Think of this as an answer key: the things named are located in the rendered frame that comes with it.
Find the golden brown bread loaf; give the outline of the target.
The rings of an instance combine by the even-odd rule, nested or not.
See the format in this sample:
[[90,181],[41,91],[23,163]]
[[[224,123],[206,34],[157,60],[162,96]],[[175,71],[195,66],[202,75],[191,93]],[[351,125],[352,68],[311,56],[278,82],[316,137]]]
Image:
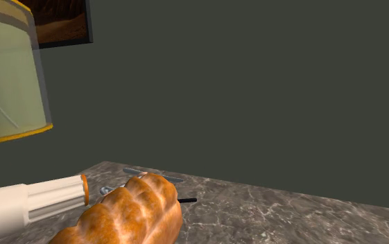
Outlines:
[[175,244],[182,222],[174,184],[146,173],[108,193],[49,244]]

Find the white ribbed bottle orange cap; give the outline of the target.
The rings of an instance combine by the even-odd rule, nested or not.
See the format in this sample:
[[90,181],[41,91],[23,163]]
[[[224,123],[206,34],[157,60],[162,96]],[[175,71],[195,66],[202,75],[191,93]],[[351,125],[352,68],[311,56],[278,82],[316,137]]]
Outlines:
[[85,175],[0,187],[0,238],[31,223],[89,204]]

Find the framed brown wall picture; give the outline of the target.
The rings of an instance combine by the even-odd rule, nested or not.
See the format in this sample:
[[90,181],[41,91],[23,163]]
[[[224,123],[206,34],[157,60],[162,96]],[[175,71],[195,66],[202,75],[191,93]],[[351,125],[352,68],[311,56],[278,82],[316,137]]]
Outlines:
[[18,0],[34,17],[41,49],[93,42],[90,0]]

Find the pale green lampshade yellow trim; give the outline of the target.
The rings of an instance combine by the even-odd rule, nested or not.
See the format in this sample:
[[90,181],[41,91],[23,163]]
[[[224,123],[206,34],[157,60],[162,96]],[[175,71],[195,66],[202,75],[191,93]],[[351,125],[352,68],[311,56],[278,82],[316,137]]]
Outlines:
[[52,127],[33,14],[0,0],[0,143]]

